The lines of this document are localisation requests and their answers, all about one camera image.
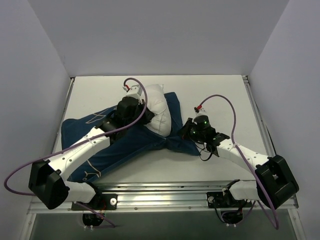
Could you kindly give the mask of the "white pillow insert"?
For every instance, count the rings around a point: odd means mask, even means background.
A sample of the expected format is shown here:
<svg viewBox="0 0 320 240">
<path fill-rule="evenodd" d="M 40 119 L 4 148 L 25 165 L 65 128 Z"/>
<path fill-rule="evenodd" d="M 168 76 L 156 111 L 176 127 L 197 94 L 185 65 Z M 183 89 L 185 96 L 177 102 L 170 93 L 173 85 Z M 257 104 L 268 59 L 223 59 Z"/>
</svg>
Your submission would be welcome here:
<svg viewBox="0 0 320 240">
<path fill-rule="evenodd" d="M 171 133 L 172 120 L 164 94 L 164 85 L 148 85 L 145 90 L 147 93 L 147 108 L 154 114 L 154 117 L 145 126 L 153 133 L 167 137 Z"/>
</svg>

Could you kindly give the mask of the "blue patterned pillowcase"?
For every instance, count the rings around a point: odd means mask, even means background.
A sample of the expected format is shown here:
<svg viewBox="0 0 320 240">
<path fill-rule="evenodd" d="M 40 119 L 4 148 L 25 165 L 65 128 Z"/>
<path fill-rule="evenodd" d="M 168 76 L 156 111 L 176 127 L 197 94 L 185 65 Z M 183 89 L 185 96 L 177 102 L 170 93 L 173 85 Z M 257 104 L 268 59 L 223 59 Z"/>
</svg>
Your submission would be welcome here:
<svg viewBox="0 0 320 240">
<path fill-rule="evenodd" d="M 165 93 L 164 97 L 171 114 L 171 132 L 167 137 L 160 136 L 143 125 L 134 125 L 129 128 L 124 137 L 117 140 L 110 147 L 105 148 L 78 167 L 69 177 L 70 182 L 93 182 L 106 175 L 116 167 L 130 159 L 148 151 L 168 149 L 177 153 L 199 156 L 194 142 L 184 140 L 178 132 L 183 126 L 181 107 L 175 92 Z M 79 141 L 101 118 L 112 112 L 106 108 L 80 119 L 69 118 L 61 126 L 61 147 L 66 149 Z"/>
</svg>

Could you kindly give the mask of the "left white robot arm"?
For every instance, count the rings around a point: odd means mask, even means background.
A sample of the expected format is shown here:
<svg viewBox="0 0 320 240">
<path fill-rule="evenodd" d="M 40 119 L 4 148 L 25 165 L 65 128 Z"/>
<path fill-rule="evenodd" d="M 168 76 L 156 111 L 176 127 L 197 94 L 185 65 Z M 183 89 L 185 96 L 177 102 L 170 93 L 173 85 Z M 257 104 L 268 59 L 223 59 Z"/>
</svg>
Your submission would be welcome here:
<svg viewBox="0 0 320 240">
<path fill-rule="evenodd" d="M 29 189 L 49 210 L 64 202 L 80 202 L 90 210 L 97 209 L 103 202 L 98 188 L 89 182 L 71 182 L 69 177 L 92 156 L 121 139 L 133 125 L 147 124 L 153 117 L 144 99 L 123 97 L 115 109 L 76 143 L 33 163 Z"/>
</svg>

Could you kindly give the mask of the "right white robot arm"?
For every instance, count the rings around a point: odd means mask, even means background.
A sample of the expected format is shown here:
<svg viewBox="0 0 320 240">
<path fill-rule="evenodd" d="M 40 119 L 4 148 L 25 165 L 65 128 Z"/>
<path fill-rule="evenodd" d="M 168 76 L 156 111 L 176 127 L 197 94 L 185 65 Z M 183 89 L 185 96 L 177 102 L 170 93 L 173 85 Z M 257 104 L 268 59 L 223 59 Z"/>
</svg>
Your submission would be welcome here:
<svg viewBox="0 0 320 240">
<path fill-rule="evenodd" d="M 211 155 L 229 160 L 253 175 L 254 180 L 234 180 L 224 188 L 222 200 L 227 206 L 249 200 L 277 209 L 300 189 L 284 157 L 260 154 L 233 142 L 228 135 L 217 132 L 206 115 L 189 118 L 178 135 L 204 145 Z"/>
</svg>

